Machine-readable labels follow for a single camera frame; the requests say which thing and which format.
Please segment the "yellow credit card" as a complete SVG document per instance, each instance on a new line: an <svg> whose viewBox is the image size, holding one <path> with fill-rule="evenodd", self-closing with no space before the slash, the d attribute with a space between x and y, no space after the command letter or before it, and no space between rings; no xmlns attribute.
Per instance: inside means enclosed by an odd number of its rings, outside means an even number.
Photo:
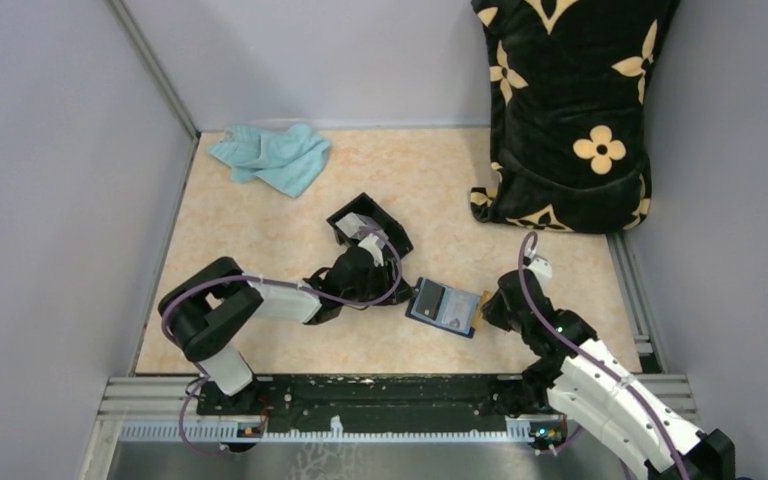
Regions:
<svg viewBox="0 0 768 480"><path fill-rule="evenodd" d="M484 291L476 306L476 311L472 317L472 327L475 330L480 329L485 324L484 307L492 299L493 293Z"/></svg>

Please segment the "grey credit card stack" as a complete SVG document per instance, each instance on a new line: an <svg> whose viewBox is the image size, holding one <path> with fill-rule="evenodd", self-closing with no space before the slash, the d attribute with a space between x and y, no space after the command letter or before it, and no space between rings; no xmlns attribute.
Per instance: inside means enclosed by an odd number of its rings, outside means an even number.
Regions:
<svg viewBox="0 0 768 480"><path fill-rule="evenodd" d="M337 220L335 225L347 238L358 241L380 229L380 225L373 218L355 212L346 214Z"/></svg>

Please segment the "black plastic card box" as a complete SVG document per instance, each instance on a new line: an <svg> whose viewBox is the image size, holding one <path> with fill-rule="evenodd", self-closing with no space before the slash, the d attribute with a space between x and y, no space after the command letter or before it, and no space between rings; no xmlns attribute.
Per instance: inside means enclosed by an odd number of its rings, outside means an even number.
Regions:
<svg viewBox="0 0 768 480"><path fill-rule="evenodd" d="M377 232L404 258L414 250L404 227L383 207L363 192L326 219L339 245L359 246Z"/></svg>

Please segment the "blue leather card holder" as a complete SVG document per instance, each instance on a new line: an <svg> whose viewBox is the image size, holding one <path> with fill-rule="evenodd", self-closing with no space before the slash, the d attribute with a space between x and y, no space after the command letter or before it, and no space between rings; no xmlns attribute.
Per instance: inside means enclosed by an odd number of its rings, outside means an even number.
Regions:
<svg viewBox="0 0 768 480"><path fill-rule="evenodd" d="M465 338L475 333L473 319L481 296L420 277L413 287L405 316Z"/></svg>

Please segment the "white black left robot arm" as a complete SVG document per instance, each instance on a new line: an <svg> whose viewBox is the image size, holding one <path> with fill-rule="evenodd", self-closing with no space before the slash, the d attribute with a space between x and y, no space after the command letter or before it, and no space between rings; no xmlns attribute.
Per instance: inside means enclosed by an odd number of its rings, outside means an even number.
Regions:
<svg viewBox="0 0 768 480"><path fill-rule="evenodd" d="M245 414L257 406L260 388L232 341L249 320L319 325L345 306L398 305L411 293L400 258L354 246L297 282L248 274L233 258L221 257L167 293L157 310L164 336L219 389L224 405Z"/></svg>

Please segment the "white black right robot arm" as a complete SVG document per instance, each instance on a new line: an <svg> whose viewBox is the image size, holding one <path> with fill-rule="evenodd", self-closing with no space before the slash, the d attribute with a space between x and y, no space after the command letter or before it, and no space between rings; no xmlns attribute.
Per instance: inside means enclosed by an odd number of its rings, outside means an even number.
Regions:
<svg viewBox="0 0 768 480"><path fill-rule="evenodd" d="M660 400L580 315L553 306L531 270L504 274L482 315L519 334L538 358L522 374L525 404L573 420L618 457L628 477L736 478L732 440Z"/></svg>

